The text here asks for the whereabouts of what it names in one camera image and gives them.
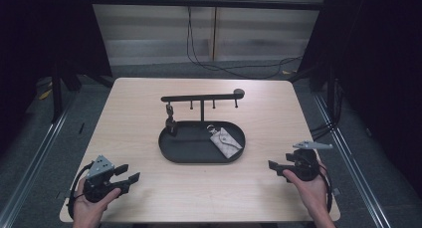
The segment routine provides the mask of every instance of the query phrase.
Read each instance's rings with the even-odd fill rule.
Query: black tray
[[[227,158],[210,140],[207,126],[224,127],[243,147]],[[165,158],[176,163],[229,163],[238,159],[245,149],[245,135],[242,130],[228,121],[178,121],[177,136],[171,136],[163,129],[158,144]]]

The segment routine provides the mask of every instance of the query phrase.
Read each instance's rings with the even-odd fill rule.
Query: gray pouch
[[[212,133],[210,139],[227,158],[232,157],[243,148],[224,127],[221,127],[219,131],[213,125],[209,125],[207,128]]]

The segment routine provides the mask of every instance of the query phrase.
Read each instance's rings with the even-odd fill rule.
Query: gray floor
[[[282,66],[282,71],[293,71],[299,62],[294,61]],[[218,65],[229,67],[251,64],[262,65],[263,63],[222,62]],[[276,71],[277,68],[264,67],[230,70],[231,73],[250,78],[263,78]],[[114,78],[245,79],[224,71],[213,72],[201,69],[191,63],[113,67],[113,73]],[[284,80],[288,76],[279,72],[269,80]],[[22,206],[18,207],[17,216],[12,218],[13,227],[71,227],[71,224],[64,224],[59,219],[59,212],[64,201],[58,199],[57,195],[71,186],[109,93],[109,89],[90,79],[81,78],[81,80],[83,86],[78,93],[70,93],[64,89],[65,105],[70,105],[69,112],[45,161],[40,166],[40,172],[36,174],[28,195],[25,196]],[[294,83],[294,87],[309,127],[314,128],[322,124],[323,119],[317,107],[315,93],[310,91],[308,80],[300,80]],[[44,86],[40,86],[40,93],[43,90]],[[51,126],[52,114],[51,97],[43,101],[34,99],[28,108],[25,125],[20,135],[16,137],[9,152],[1,157],[0,208],[2,211],[39,150]],[[339,128],[391,227],[422,227],[421,200],[401,173],[390,164],[382,152],[382,147],[367,135],[365,125],[347,103],[344,103],[342,108]],[[330,134],[322,137],[319,142],[334,143]],[[322,162],[329,169],[333,186],[341,192],[335,197],[341,212],[341,218],[336,222],[336,226],[377,227],[338,150],[321,151],[319,154]],[[231,225],[244,227],[242,224]],[[305,223],[280,223],[279,227],[296,228],[305,225]],[[104,224],[102,227],[131,227],[131,224]]]

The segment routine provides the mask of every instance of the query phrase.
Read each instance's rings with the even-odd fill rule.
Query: white wall
[[[186,7],[94,5],[94,8],[112,65],[188,61]],[[192,8],[195,52],[200,61],[279,60],[299,56],[317,18],[316,11],[215,10]]]

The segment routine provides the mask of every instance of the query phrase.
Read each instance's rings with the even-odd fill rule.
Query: hand
[[[324,169],[320,168],[319,170],[325,175]],[[326,210],[326,187],[322,177],[317,176],[312,181],[302,181],[290,170],[283,170],[283,174],[298,189],[302,202],[314,220],[316,227],[335,227]]]
[[[78,184],[77,199],[74,205],[74,228],[97,228],[107,206],[120,195],[120,189],[111,191],[103,200],[92,203],[82,195],[85,179]]]

